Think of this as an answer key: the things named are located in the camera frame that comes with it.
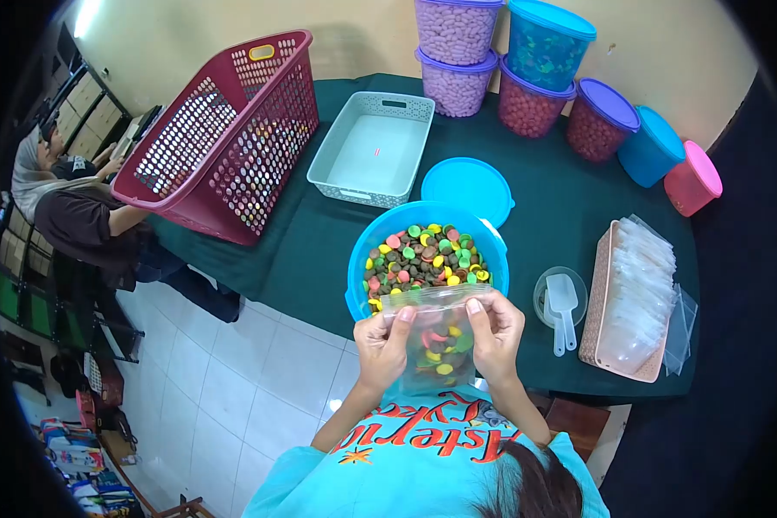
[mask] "blue lid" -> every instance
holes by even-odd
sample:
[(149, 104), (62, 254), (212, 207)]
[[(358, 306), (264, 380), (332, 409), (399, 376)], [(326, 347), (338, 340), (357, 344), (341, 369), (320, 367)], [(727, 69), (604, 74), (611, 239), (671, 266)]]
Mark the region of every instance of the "blue lid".
[(423, 51), (420, 50), (420, 47), (417, 47), (414, 50), (414, 55), (417, 57), (417, 60), (421, 63), (426, 63), (427, 65), (436, 66), (437, 68), (442, 68), (446, 70), (452, 70), (454, 72), (464, 72), (466, 74), (476, 74), (478, 72), (488, 72), (489, 70), (494, 69), (498, 66), (498, 53), (490, 49), (489, 52), (486, 54), (486, 58), (484, 58), (483, 61), (480, 63), (476, 63), (475, 65), (449, 65), (448, 63), (441, 63), (440, 61), (435, 61), (431, 57), (426, 56), (423, 54)]
[(532, 83), (528, 83), (527, 81), (519, 78), (515, 74), (512, 73), (512, 70), (509, 69), (509, 64), (506, 61), (506, 57), (509, 54), (504, 54), (500, 57), (500, 71), (507, 75), (510, 79), (521, 85), (523, 88), (527, 88), (529, 91), (543, 95), (544, 97), (549, 98), (563, 98), (568, 101), (572, 101), (574, 98), (576, 98), (576, 80), (570, 82), (570, 86), (567, 87), (567, 89), (561, 91), (561, 92), (553, 92), (552, 90), (548, 90), (546, 88), (541, 88), (540, 86), (533, 85)]
[(596, 27), (567, 9), (535, 0), (509, 0), (509, 11), (561, 34), (584, 41), (596, 39)]
[(685, 161), (685, 147), (682, 139), (670, 127), (668, 121), (647, 106), (637, 106), (636, 111), (639, 112), (644, 132), (651, 136), (660, 149), (675, 161)]
[(420, 188), (420, 199), (459, 206), (487, 220), (495, 228), (515, 206), (509, 184), (497, 169), (474, 158), (447, 158), (429, 169)]

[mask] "dark shirt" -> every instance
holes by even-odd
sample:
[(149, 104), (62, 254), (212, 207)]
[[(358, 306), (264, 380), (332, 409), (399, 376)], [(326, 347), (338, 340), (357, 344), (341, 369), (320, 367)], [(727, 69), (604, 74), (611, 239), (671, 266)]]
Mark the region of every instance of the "dark shirt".
[(61, 155), (52, 164), (50, 171), (61, 180), (74, 180), (75, 178), (93, 177), (98, 172), (98, 168), (92, 161), (84, 157)]
[(109, 234), (109, 213), (124, 206), (96, 187), (45, 194), (35, 209), (35, 228), (61, 254), (101, 268), (113, 288), (135, 289), (135, 267), (152, 236), (141, 222), (118, 236)]

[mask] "clear plastic bag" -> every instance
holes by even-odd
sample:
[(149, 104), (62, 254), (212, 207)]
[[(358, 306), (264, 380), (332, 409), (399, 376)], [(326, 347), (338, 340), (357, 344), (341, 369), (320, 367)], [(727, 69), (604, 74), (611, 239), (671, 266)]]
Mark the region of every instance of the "clear plastic bag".
[(475, 380), (472, 359), (475, 337), (466, 314), (466, 299), (491, 289), (489, 284), (458, 284), (380, 298), (383, 317), (389, 326), (405, 306), (417, 309), (406, 344), (408, 359), (400, 377), (401, 392), (421, 394)]

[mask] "hand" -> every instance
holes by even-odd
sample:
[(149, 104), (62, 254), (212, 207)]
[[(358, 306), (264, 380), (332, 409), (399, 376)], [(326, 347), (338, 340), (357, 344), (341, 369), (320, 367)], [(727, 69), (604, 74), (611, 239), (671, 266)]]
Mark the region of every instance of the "hand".
[(466, 301), (475, 333), (475, 367), (489, 385), (518, 380), (515, 357), (524, 330), (524, 314), (496, 289)]
[(354, 326), (354, 341), (360, 352), (360, 383), (381, 395), (406, 368), (406, 340), (415, 311), (406, 306), (394, 317), (389, 331), (383, 313), (360, 320)]

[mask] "green tablecloth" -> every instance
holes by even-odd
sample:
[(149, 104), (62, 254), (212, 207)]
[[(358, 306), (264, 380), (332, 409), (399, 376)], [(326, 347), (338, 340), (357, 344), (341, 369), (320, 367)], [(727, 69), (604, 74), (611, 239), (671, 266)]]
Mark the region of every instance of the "green tablecloth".
[[(326, 198), (306, 172), (321, 140), (352, 93), (361, 90), (423, 95), (420, 79), (377, 74), (360, 79), (315, 82), (321, 127), (300, 158), (277, 203), (263, 239), (243, 247), (181, 228), (153, 216), (161, 242), (190, 264), (240, 294), (279, 311), (351, 338), (354, 321), (345, 305), (346, 269), (354, 242), (383, 209)], [(473, 157), (496, 167), (509, 183), (515, 208), (499, 232), (507, 244), (509, 299), (527, 317), (518, 351), (518, 375), (530, 388), (623, 398), (663, 397), (688, 392), (698, 352), (681, 376), (660, 373), (653, 384), (632, 381), (581, 362), (577, 353), (553, 355), (553, 331), (535, 316), (532, 293), (552, 266), (568, 266), (590, 288), (596, 243), (611, 220), (636, 213), (673, 243), (675, 280), (697, 301), (699, 281), (694, 237), (661, 182), (636, 185), (615, 158), (592, 165), (564, 141), (566, 118), (544, 139), (523, 139), (497, 119), (498, 96), (487, 95), (468, 119), (435, 116), (410, 201), (420, 199), (426, 171), (440, 160)], [(584, 323), (577, 326), (578, 335)]]

